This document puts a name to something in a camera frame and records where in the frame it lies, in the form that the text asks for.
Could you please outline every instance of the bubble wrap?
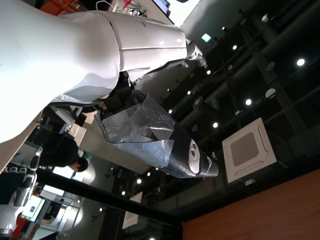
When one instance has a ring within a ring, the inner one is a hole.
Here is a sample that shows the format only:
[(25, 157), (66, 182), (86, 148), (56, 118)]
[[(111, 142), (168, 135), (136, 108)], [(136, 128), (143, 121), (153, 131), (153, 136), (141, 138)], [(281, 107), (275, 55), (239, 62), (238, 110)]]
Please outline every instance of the bubble wrap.
[(167, 167), (173, 148), (169, 140), (175, 121), (149, 95), (143, 104), (132, 106), (100, 122), (104, 137), (115, 147), (149, 165)]
[(120, 150), (136, 156), (153, 167), (168, 166), (173, 145), (174, 141), (171, 139), (114, 144)]

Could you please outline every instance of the screen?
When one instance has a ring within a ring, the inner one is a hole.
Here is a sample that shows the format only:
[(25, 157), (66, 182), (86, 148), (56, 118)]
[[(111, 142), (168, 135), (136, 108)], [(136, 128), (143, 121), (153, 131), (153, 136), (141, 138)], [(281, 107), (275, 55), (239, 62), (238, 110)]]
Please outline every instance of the screen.
[(166, 0), (153, 0), (153, 2), (164, 12), (164, 14), (168, 13), (169, 2)]
[(53, 186), (48, 186), (48, 185), (44, 185), (43, 190), (50, 192), (52, 194), (57, 194), (59, 196), (63, 196), (65, 193), (65, 191), (63, 191), (61, 189), (55, 188)]
[(46, 200), (41, 197), (31, 195), (29, 201), (24, 207), (21, 217), (35, 222)]
[(71, 179), (72, 175), (74, 174), (74, 171), (68, 166), (65, 166), (65, 167), (56, 166), (54, 167), (52, 172), (54, 174), (58, 174), (68, 179)]

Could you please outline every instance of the wooden panel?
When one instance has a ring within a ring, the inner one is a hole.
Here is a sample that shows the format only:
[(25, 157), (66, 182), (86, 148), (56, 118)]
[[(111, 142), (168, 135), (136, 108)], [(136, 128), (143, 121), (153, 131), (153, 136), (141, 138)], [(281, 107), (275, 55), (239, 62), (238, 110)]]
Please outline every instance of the wooden panel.
[(320, 170), (183, 224), (184, 240), (320, 240)]

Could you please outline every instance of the orange object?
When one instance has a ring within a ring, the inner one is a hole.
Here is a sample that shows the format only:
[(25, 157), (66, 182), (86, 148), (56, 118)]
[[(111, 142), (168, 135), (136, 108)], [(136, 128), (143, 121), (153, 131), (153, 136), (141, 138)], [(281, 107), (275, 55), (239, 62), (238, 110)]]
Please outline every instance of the orange object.
[(74, 6), (78, 0), (50, 0), (44, 4), (40, 10), (48, 14), (59, 16), (64, 13), (78, 12), (78, 9)]

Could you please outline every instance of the person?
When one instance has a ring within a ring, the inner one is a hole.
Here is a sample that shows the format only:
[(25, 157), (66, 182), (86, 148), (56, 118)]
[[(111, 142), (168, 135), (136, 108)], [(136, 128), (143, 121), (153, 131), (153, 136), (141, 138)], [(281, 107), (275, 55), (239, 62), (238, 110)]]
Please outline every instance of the person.
[(47, 140), (42, 139), (34, 143), (43, 148), (39, 160), (40, 166), (61, 168), (69, 166), (78, 173), (88, 168), (88, 161), (78, 154), (76, 141), (65, 134), (47, 132)]

